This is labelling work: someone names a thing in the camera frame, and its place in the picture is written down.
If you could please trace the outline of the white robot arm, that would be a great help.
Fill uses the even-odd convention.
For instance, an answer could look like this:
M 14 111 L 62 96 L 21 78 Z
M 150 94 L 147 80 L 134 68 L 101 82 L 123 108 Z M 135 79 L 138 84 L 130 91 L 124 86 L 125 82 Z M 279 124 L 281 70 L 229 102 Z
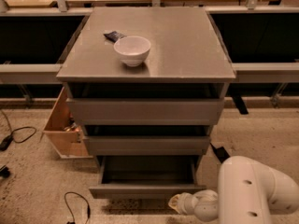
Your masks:
M 219 170 L 218 190 L 173 196 L 168 205 L 181 215 L 219 224 L 272 224 L 271 216 L 299 208 L 299 186 L 288 175 L 253 159 L 233 156 Z

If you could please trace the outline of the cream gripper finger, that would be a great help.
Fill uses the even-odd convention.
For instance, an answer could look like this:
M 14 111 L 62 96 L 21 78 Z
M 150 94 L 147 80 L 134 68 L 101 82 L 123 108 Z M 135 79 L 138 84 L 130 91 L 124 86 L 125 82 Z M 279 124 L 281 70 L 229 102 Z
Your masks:
M 168 202 L 168 206 L 170 208 L 172 208 L 173 210 L 175 210 L 175 211 L 179 210 L 179 207 L 178 207 L 179 197 L 180 197 L 180 195 L 177 194 L 177 195 L 171 197 L 170 200 L 169 200 L 169 202 Z

